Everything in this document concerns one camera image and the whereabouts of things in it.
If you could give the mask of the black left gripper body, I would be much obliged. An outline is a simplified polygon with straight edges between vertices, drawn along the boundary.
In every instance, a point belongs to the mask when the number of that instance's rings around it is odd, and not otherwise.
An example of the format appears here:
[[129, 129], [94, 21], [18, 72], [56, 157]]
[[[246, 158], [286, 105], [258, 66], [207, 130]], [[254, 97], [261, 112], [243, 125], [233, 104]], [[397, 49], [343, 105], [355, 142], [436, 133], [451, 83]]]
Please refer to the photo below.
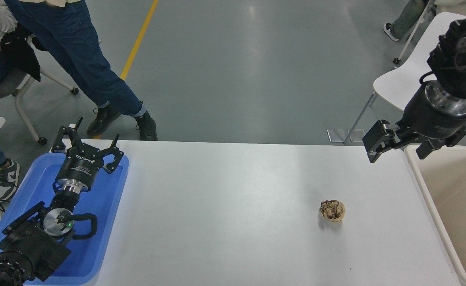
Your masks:
[[63, 186], [64, 182], [75, 180], [86, 187], [92, 187], [98, 171], [103, 165], [104, 160], [100, 156], [100, 149], [85, 147], [82, 152], [77, 147], [72, 147], [66, 150], [66, 159], [55, 181]]

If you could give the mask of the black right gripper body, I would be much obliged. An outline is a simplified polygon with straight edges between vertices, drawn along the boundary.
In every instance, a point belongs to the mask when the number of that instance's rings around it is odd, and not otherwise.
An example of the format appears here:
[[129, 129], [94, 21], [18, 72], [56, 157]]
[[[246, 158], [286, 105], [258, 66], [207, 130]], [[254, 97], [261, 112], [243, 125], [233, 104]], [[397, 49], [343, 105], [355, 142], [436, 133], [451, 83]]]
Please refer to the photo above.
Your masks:
[[442, 88], [420, 87], [406, 105], [399, 126], [429, 138], [447, 138], [466, 123], [466, 99]]

